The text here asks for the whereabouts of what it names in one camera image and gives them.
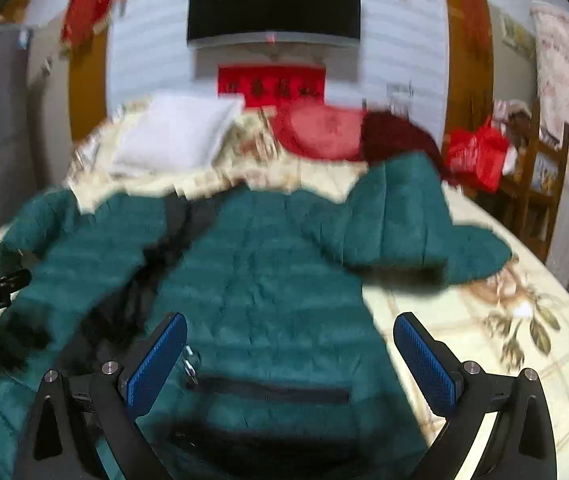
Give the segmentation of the red heart cushion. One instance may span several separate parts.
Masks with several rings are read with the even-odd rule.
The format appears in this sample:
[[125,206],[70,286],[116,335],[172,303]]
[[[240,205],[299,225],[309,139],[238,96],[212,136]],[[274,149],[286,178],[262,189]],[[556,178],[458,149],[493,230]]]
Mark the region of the red heart cushion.
[[271,129],[286,151],[329,162],[359,162],[360,108],[297,101],[283,106],[271,119]]

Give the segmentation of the dark red velvet cushion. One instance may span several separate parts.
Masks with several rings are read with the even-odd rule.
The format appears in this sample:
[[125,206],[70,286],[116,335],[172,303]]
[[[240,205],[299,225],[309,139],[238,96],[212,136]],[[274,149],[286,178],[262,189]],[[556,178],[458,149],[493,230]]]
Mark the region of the dark red velvet cushion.
[[428,132],[407,118],[390,112],[365,112],[359,144],[359,155],[364,162],[372,165],[410,152],[426,155],[433,162],[441,180],[452,178],[441,151]]

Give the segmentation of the red shopping bag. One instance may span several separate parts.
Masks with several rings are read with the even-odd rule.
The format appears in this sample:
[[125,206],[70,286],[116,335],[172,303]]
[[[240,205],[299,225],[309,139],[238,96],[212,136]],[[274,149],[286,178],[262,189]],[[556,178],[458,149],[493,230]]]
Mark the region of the red shopping bag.
[[496,193],[509,146],[508,138],[487,117],[475,131],[452,130],[445,164],[461,184]]

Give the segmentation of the green quilted puffer jacket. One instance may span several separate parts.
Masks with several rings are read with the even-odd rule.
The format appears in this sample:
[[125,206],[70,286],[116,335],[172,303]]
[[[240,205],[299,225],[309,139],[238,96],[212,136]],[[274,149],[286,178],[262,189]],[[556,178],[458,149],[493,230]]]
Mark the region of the green quilted puffer jacket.
[[170,312],[188,325],[196,383],[175,368],[140,429],[182,479],[403,479],[426,445],[362,298],[368,269],[441,286],[510,260],[451,220],[426,157],[370,169],[342,203],[245,185],[200,200],[118,193],[80,211],[33,198],[0,243],[0,273],[34,258],[0,318],[0,479],[10,478],[48,370],[124,356]]

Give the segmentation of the red chinese knot right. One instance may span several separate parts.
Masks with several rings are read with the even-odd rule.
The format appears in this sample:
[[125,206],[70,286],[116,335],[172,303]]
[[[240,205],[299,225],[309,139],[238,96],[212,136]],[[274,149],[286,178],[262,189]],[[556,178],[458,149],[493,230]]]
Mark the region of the red chinese knot right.
[[489,62],[493,55],[487,0],[460,0],[467,45],[475,58]]

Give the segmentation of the white square pillow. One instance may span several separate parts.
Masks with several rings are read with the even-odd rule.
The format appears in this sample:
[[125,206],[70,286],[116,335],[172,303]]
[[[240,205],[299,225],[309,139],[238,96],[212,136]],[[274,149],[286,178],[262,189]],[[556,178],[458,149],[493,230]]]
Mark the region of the white square pillow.
[[118,137],[110,169],[117,174],[173,174],[207,168],[244,110],[244,98],[163,92]]

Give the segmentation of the red calligraphy banner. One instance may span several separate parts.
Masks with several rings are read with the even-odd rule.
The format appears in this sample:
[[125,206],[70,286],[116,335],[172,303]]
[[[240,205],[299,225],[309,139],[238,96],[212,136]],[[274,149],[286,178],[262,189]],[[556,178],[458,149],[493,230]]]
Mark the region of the red calligraphy banner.
[[322,66],[220,65],[219,96],[243,96],[247,108],[281,107],[298,100],[324,102],[327,71]]

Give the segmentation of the wooden shelf rack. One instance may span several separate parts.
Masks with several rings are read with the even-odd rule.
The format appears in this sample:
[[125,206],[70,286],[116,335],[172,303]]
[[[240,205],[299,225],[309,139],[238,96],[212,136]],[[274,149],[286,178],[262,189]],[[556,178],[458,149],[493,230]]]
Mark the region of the wooden shelf rack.
[[569,161],[569,123],[562,140],[550,145],[540,137],[540,101],[536,100],[529,128],[523,133],[524,149],[519,174],[501,179],[505,198],[502,223],[541,262],[549,255]]

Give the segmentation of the black wall television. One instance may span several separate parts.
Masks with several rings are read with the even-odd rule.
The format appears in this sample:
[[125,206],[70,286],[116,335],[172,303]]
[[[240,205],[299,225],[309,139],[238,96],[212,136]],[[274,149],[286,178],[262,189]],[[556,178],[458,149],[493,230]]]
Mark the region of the black wall television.
[[361,0],[189,0],[187,44],[357,46]]

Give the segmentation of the floral checked bed sheet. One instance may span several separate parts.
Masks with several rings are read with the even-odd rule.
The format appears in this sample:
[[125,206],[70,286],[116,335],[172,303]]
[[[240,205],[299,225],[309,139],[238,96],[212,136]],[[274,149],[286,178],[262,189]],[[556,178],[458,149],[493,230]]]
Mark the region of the floral checked bed sheet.
[[[359,162],[311,162],[289,154],[260,116],[246,113],[234,123],[210,168],[138,177],[110,174],[108,160],[116,141],[142,112],[142,104],[132,105],[76,151],[65,183],[83,211],[94,210],[118,191],[140,196],[175,191],[193,198],[239,179],[259,190],[305,188],[342,200],[365,172]],[[569,479],[569,293],[524,245],[513,240],[511,248],[512,260],[487,280],[430,292],[375,278],[365,285],[363,299],[384,336],[391,335],[397,315],[410,311],[457,356],[479,359],[490,372],[537,370],[551,412],[557,474]]]

